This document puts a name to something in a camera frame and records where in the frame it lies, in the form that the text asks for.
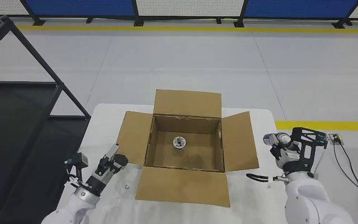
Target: white table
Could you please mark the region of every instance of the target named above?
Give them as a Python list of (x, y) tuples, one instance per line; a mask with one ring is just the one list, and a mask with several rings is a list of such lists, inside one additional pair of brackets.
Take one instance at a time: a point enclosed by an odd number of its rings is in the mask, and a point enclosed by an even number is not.
[[(96, 106), (79, 149), (89, 160), (88, 168), (82, 170), (84, 180), (89, 178), (100, 158), (116, 142), (123, 117), (128, 110), (152, 113), (153, 106), (124, 104)], [(264, 134), (276, 132), (274, 118), (270, 111), (262, 109), (222, 108), (222, 115), (225, 117), (244, 111), (250, 111), (260, 168), (227, 173), (230, 208), (135, 200), (142, 166), (128, 164), (109, 182), (102, 192), (97, 208), (87, 213), (90, 223), (286, 224), (284, 184), (271, 181), (259, 183), (246, 177), (248, 172), (269, 177), (282, 173), (270, 154), (269, 146), (262, 142)], [(72, 192), (74, 188), (67, 185), (58, 205), (59, 208), (67, 203)]]

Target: floor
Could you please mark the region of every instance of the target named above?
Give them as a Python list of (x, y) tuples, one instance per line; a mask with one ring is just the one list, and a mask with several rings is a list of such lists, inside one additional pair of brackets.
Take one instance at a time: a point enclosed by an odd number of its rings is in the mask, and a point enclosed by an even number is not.
[[(24, 19), (17, 23), (30, 24)], [(46, 23), (76, 24), (55, 19)], [(190, 24), (192, 22), (182, 22), (182, 25)], [(116, 21), (98, 21), (92, 25), (117, 24)], [(248, 22), (247, 26), (277, 25)], [(280, 26), (331, 27), (329, 22), (281, 22)], [(153, 105), (156, 89), (165, 88), (220, 92), (223, 107), (268, 109), (275, 120), (358, 119), (355, 99), (358, 96), (358, 34), (23, 33), (90, 114), (102, 102)], [(0, 41), (0, 52), (0, 81), (51, 81), (13, 35)], [(61, 95), (53, 114), (81, 112), (67, 96)], [(341, 131), (340, 134), (358, 170), (357, 132)], [(341, 149), (337, 150), (343, 168), (348, 170)], [(339, 170), (332, 153), (333, 148), (329, 146), (318, 168), (319, 176), (332, 201), (348, 210), (358, 222), (358, 191)]]

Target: open cardboard box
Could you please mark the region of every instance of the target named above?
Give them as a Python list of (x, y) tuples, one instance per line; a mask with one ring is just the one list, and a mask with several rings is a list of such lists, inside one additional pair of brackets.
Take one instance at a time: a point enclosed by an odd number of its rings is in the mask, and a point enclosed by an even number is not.
[(222, 118), (221, 94), (211, 92), (157, 90), (153, 114), (126, 112), (117, 143), (144, 165), (140, 200), (230, 207), (225, 172), (258, 168), (249, 112)]

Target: yellow floor line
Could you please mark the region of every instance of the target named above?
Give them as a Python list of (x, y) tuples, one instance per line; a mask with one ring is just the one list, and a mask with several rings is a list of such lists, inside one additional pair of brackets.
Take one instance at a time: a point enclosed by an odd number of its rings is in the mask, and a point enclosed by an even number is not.
[(44, 31), (207, 31), (207, 32), (303, 32), (330, 34), (358, 34), (358, 29), (304, 29), (258, 27), (202, 27), (202, 26), (17, 26), (20, 30)]
[(304, 127), (314, 130), (355, 130), (358, 131), (358, 122), (300, 122), (276, 121), (277, 130), (291, 130), (294, 127)]

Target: power strip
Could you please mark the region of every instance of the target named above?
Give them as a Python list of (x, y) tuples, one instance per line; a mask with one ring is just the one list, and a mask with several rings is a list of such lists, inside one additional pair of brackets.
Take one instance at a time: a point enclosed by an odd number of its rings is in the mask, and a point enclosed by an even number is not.
[(328, 138), (328, 141), (330, 142), (330, 144), (331, 145), (340, 145), (338, 142), (335, 142), (335, 135), (337, 135), (338, 136), (338, 138), (340, 138), (340, 140), (341, 140), (341, 144), (342, 145), (344, 145), (344, 142), (343, 142), (343, 139), (342, 139), (342, 137), (339, 135), (339, 134), (337, 134), (337, 133), (332, 133), (332, 134), (329, 134), (329, 133), (327, 133), (327, 138)]

